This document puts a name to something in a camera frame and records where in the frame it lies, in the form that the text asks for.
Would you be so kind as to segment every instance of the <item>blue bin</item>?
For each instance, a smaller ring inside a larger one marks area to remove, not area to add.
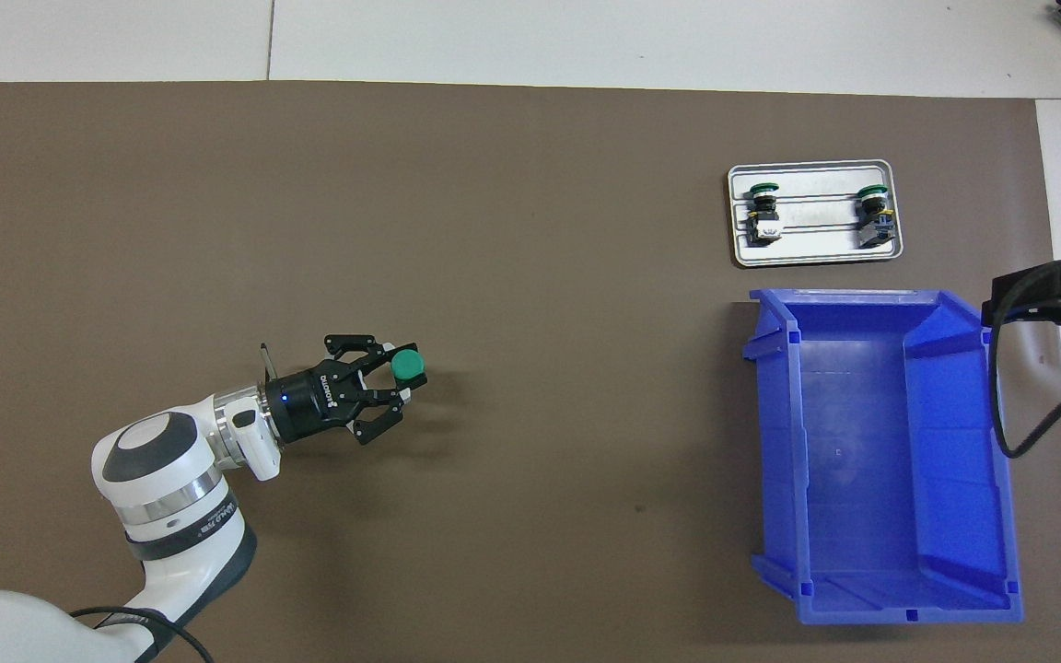
[[[805,625],[1021,622],[980,316],[937,290],[755,290],[764,553]]]

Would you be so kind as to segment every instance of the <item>green round object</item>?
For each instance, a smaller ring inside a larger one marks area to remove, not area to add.
[[[871,193],[886,193],[887,188],[883,185],[871,185],[864,186],[863,189],[858,189],[858,197],[869,196]]]
[[[392,357],[392,374],[397,381],[412,381],[417,374],[424,372],[424,357],[413,349],[399,351]]]

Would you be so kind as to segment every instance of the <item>brown mat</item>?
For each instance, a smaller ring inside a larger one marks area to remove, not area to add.
[[[847,158],[895,169],[902,259],[733,267],[732,164]],[[979,303],[1049,260],[1045,209],[1030,101],[0,85],[0,588],[129,599],[92,444],[256,381],[261,341],[296,369],[371,332],[430,385],[369,448],[230,474],[261,546],[191,625],[222,662],[1061,660],[1061,425],[1013,465],[1024,625],[808,628],[749,566],[741,359],[750,289]],[[1008,345],[1021,429],[1060,359],[1039,326]]]

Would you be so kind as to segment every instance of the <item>metal tray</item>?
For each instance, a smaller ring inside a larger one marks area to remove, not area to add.
[[[780,185],[778,213],[782,238],[766,247],[748,241],[750,188],[762,181]],[[864,186],[887,186],[895,239],[879,247],[858,248],[858,199]],[[882,159],[796,164],[737,164],[728,172],[731,243],[742,267],[783,264],[888,261],[903,252],[891,167]]]

